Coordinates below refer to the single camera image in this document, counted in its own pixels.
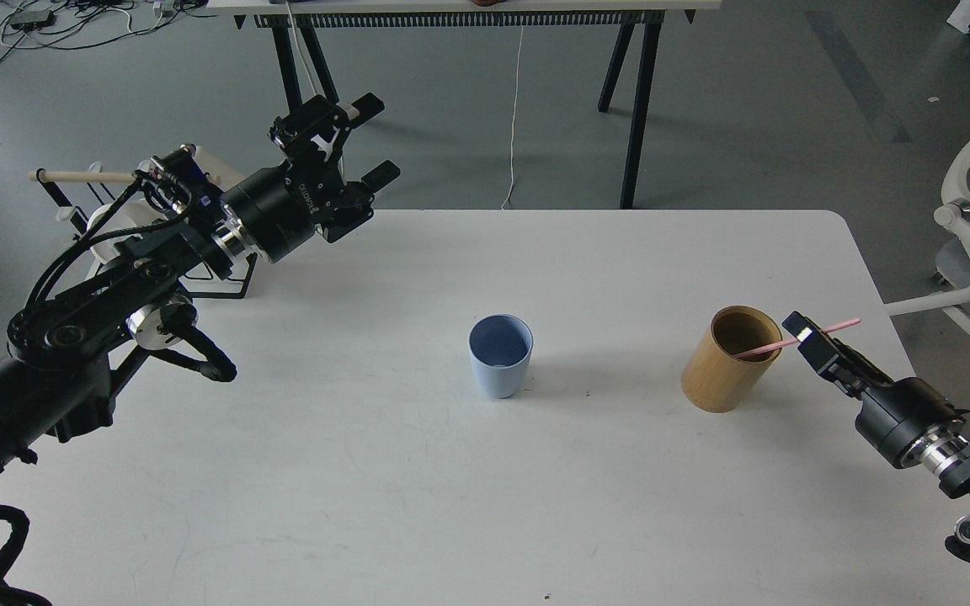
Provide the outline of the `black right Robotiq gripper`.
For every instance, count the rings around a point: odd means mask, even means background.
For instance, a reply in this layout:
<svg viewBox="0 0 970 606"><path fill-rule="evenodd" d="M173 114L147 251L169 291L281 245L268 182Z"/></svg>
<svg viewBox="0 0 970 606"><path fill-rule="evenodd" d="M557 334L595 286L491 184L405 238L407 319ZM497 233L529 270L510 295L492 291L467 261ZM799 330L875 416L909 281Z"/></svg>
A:
<svg viewBox="0 0 970 606"><path fill-rule="evenodd" d="M898 470L924 465L946 470L967 447L963 420L944 396L919 377L882 382L882 372L826 327L793 311L782 322L813 372L861 402L855 429Z"/></svg>

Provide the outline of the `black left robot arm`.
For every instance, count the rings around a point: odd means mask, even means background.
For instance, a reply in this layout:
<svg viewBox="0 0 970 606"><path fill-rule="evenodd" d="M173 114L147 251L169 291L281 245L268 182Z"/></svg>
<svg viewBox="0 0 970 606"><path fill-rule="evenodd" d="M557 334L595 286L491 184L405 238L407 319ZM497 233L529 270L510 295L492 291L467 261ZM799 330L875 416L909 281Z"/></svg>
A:
<svg viewBox="0 0 970 606"><path fill-rule="evenodd" d="M127 177L123 193L38 279L8 324L0 359L0 475L37 463L32 444L63 444L113 422L116 397L148 359L231 382L235 364L196 325L181 280L197 266L230 279L239 258L280 261L319 234L336 242L373 217L375 195L399 177L381 162L348 181L340 158L351 131L384 109L373 93L312 97L270 127L284 154L220 185L181 146ZM7 583L29 518L0 505L0 605L44 605Z"/></svg>

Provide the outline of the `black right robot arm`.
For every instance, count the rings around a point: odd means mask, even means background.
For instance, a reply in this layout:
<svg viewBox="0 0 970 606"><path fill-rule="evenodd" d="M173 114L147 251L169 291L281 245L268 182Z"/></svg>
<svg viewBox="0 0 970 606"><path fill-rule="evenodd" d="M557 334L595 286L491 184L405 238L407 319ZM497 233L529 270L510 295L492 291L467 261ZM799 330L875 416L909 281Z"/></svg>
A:
<svg viewBox="0 0 970 606"><path fill-rule="evenodd" d="M885 375L801 313L790 314L782 326L820 379L858 400L855 429L884 460L897 469L922 465L946 497L970 497L970 439L962 436L962 409L919 377ZM946 548L970 564L970 514L956 522Z"/></svg>

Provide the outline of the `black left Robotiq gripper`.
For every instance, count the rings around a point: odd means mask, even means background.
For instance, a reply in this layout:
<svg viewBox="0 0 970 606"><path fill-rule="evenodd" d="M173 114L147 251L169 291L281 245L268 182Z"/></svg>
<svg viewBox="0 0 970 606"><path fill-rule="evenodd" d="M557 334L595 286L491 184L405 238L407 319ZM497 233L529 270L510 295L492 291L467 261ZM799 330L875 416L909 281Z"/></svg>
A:
<svg viewBox="0 0 970 606"><path fill-rule="evenodd" d="M313 237L334 244L373 218L381 189L401 176L385 160L346 183L343 150L350 131L385 110L373 93L332 103L313 96L269 128L280 165L259 169L221 196L228 226L269 263L288 257Z"/></svg>

